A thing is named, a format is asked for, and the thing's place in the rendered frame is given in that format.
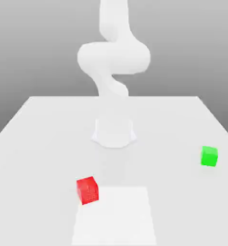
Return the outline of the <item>small green cube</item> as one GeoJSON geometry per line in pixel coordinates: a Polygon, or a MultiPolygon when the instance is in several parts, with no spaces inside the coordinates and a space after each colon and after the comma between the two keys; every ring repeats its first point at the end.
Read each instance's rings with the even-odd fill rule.
{"type": "Polygon", "coordinates": [[[202,146],[201,165],[215,167],[218,159],[218,149],[210,146],[202,146]]]}

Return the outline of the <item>small red cube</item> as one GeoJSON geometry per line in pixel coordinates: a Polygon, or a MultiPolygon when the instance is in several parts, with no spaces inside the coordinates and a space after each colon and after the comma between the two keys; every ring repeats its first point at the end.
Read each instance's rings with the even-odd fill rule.
{"type": "Polygon", "coordinates": [[[93,176],[77,180],[76,191],[82,205],[99,200],[99,188],[93,176]]]}

